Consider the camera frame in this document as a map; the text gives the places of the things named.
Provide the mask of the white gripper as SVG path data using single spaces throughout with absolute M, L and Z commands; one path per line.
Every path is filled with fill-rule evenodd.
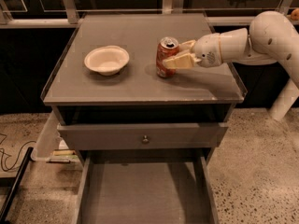
M 196 65 L 211 68 L 222 65 L 219 33 L 204 35 L 196 42 L 189 40 L 178 46 L 181 52 L 163 60 L 165 68 L 191 69 Z

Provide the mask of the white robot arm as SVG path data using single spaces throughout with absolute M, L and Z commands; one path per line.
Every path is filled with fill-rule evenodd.
M 290 79 L 269 114 L 281 120 L 299 97 L 299 34 L 281 13 L 265 11 L 248 29 L 204 35 L 178 46 L 179 53 L 163 60 L 168 69 L 211 68 L 224 63 L 263 65 L 279 63 Z

